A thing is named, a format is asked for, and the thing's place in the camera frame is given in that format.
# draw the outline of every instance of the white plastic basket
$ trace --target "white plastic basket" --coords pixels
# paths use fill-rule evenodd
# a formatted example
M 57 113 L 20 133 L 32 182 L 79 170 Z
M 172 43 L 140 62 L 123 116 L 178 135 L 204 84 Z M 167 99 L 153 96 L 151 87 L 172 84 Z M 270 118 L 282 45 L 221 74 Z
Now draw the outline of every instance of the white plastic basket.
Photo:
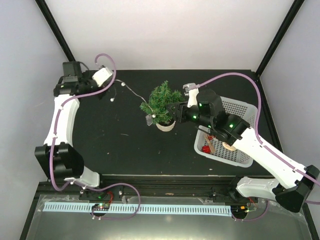
M 227 113 L 240 116 L 254 128 L 258 112 L 258 109 L 255 106 L 243 101 L 238 101 L 226 97 L 221 97 L 221 100 L 222 105 Z M 205 126 L 199 126 L 199 128 L 207 131 L 208 133 L 210 132 L 209 128 Z M 205 139 L 205 133 L 198 130 L 194 143 L 194 150 L 198 154 L 209 159 L 243 168 L 250 167 L 254 161 L 251 157 L 240 150 L 230 151 L 225 149 L 225 147 L 222 145 L 222 142 L 218 141 L 215 138 L 211 140 L 211 143 L 215 148 L 215 153 L 212 154 L 202 152 L 202 147 L 207 146 L 208 143 Z

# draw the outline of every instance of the black frame pole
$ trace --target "black frame pole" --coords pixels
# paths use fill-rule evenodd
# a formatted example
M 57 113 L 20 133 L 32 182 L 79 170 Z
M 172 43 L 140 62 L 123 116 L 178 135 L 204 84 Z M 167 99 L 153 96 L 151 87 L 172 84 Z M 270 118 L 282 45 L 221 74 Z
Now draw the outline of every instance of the black frame pole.
M 58 40 L 67 59 L 69 61 L 75 61 L 76 59 L 75 59 L 74 55 L 72 54 L 62 32 L 60 31 L 59 26 L 58 26 L 54 16 L 52 15 L 46 1 L 45 0 L 35 0 L 35 2 L 38 5 L 39 9 L 41 10 L 45 20 L 49 24 L 55 38 Z
M 309 232 L 310 232 L 312 240 L 320 240 L 319 235 L 317 233 L 317 229 L 316 229 L 315 223 L 314 223 L 314 221 L 312 219 L 311 212 L 310 212 L 310 209 L 308 207 L 308 204 L 305 203 L 302 206 L 302 211 L 303 211 L 303 215 L 305 217 L 306 223 L 308 225 L 308 229 L 309 229 Z
M 267 97 L 266 97 L 264 88 L 262 86 L 260 77 L 258 77 L 258 76 L 256 77 L 255 83 L 260 91 L 261 108 L 262 108 L 262 111 L 264 112 L 264 115 L 265 115 L 266 124 L 268 125 L 268 128 L 270 129 L 270 135 L 271 135 L 273 146 L 275 148 L 277 148 L 279 151 L 283 152 L 283 149 L 282 149 L 281 143 L 280 143 L 280 139 L 279 139 L 279 136 L 277 133 L 277 129 L 276 129 L 274 120 L 272 118 L 272 114 L 271 114 L 271 111 L 269 108 Z
M 288 28 L 290 27 L 292 21 L 294 20 L 295 16 L 297 15 L 299 9 L 301 8 L 302 4 L 305 0 L 294 0 L 293 4 L 291 5 L 288 13 L 286 14 L 278 32 L 276 33 L 274 39 L 272 40 L 268 50 L 266 51 L 258 69 L 255 71 L 258 77 L 262 75 L 266 66 L 268 65 L 270 59 L 272 58 L 273 54 L 275 53 L 278 45 L 280 44 L 282 38 L 286 34 Z

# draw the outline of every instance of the artificial pine tree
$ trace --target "artificial pine tree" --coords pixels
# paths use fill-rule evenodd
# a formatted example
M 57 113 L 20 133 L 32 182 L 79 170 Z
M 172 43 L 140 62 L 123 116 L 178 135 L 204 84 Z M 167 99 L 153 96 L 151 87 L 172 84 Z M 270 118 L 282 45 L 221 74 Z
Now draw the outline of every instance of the artificial pine tree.
M 168 81 L 165 81 L 152 91 L 149 102 L 141 103 L 140 108 L 148 115 L 155 116 L 152 119 L 153 124 L 167 126 L 170 125 L 172 117 L 169 115 L 166 105 L 182 101 L 184 98 L 181 92 L 172 91 L 168 86 Z

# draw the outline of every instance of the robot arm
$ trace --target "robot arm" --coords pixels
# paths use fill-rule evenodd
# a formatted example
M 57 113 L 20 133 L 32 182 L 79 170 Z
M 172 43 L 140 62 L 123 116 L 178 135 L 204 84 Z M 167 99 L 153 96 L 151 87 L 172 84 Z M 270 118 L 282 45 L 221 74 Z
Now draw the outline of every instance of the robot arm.
M 207 127 L 209 133 L 205 133 L 246 153 L 275 177 L 241 178 L 236 186 L 241 196 L 270 199 L 291 212 L 299 212 L 314 183 L 296 170 L 314 179 L 317 179 L 319 170 L 313 165 L 305 167 L 290 159 L 260 136 L 258 141 L 256 131 L 246 121 L 225 112 L 220 96 L 212 90 L 188 90 L 193 86 L 194 83 L 183 86 L 189 96 L 188 102 L 177 102 L 166 107 L 175 121 L 194 122 L 197 126 Z M 277 156 L 293 166 L 293 169 Z
M 90 71 L 82 73 L 80 63 L 63 63 L 62 76 L 54 88 L 54 112 L 49 133 L 43 146 L 37 146 L 34 154 L 46 176 L 50 179 L 50 151 L 55 137 L 53 152 L 53 173 L 56 178 L 78 182 L 81 186 L 96 188 L 100 184 L 100 175 L 84 165 L 82 156 L 73 148 L 72 133 L 80 101 L 74 96 L 96 92 L 105 87 L 112 78 L 112 71 L 103 67 L 92 75 Z

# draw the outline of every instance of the black tabletop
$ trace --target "black tabletop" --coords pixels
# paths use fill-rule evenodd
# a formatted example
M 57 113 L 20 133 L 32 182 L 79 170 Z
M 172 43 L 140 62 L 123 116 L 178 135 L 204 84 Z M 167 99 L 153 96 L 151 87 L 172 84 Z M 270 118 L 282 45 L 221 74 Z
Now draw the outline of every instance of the black tabletop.
M 183 92 L 184 84 L 199 84 L 226 72 L 254 77 L 249 70 L 119 70 L 116 79 L 126 82 L 148 100 L 151 91 L 165 80 L 171 89 Z M 257 106 L 255 89 L 242 77 L 224 77 L 203 88 Z M 147 126 L 146 114 L 139 108 L 141 102 L 119 82 L 100 100 L 95 96 L 81 100 L 74 121 L 73 147 L 88 168 L 106 175 L 270 175 L 255 161 L 244 168 L 197 154 L 194 150 L 197 129 L 191 123 L 176 123 L 170 132 L 160 131 L 155 125 Z M 259 133 L 272 144 L 263 112 Z

